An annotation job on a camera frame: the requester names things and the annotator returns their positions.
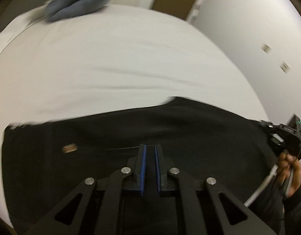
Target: mattress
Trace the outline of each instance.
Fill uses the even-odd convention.
[[[9,124],[36,124],[167,102],[182,96],[267,120],[250,84],[205,35],[173,16],[109,5],[55,23],[37,8],[0,33],[1,180]]]

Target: white bed sheet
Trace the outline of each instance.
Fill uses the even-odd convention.
[[[110,5],[52,24],[32,22],[32,11],[20,15],[0,37],[0,217],[8,224],[1,144],[10,123],[149,107],[169,96],[268,119],[242,73],[185,21]]]

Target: wall outlet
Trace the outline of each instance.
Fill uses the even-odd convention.
[[[265,51],[266,53],[269,53],[270,50],[271,50],[271,48],[270,48],[266,43],[264,43],[264,44],[261,46],[261,49],[262,49],[263,51]]]
[[[286,62],[283,62],[281,65],[280,65],[281,69],[285,72],[285,73],[288,73],[289,70],[291,70],[291,68],[287,65]]]

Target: triangular cutout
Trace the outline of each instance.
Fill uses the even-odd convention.
[[[222,203],[230,225],[236,225],[247,220],[247,215],[240,210],[225,194],[219,193],[219,199]]]
[[[66,225],[71,225],[79,203],[82,199],[82,194],[77,194],[67,206],[65,206],[58,214],[55,215],[54,219],[58,222],[64,223]]]

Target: silver screw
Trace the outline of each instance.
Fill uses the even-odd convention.
[[[85,179],[85,184],[93,184],[94,182],[95,182],[95,179],[93,179],[93,178]]]
[[[179,174],[180,170],[178,168],[171,168],[170,172],[174,175]]]
[[[129,174],[131,172],[131,169],[129,167],[123,167],[121,169],[121,172],[124,174]]]
[[[214,179],[214,178],[207,178],[207,183],[208,184],[215,184],[215,183],[217,183],[217,180]]]

